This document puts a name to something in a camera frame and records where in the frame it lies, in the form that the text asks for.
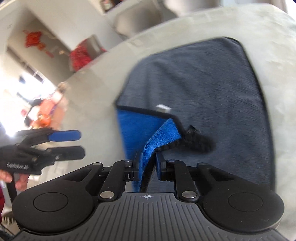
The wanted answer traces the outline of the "person's left hand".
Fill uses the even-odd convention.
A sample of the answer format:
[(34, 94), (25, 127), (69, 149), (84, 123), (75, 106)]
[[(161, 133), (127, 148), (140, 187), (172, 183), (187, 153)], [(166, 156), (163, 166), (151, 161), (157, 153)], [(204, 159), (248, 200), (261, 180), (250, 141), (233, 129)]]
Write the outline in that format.
[[(4, 170), (0, 170), (0, 180), (6, 183), (11, 183), (13, 181), (13, 176)], [(15, 182), (15, 188), (19, 191), (26, 190), (28, 186), (28, 180), (29, 175), (20, 174), (18, 181)]]

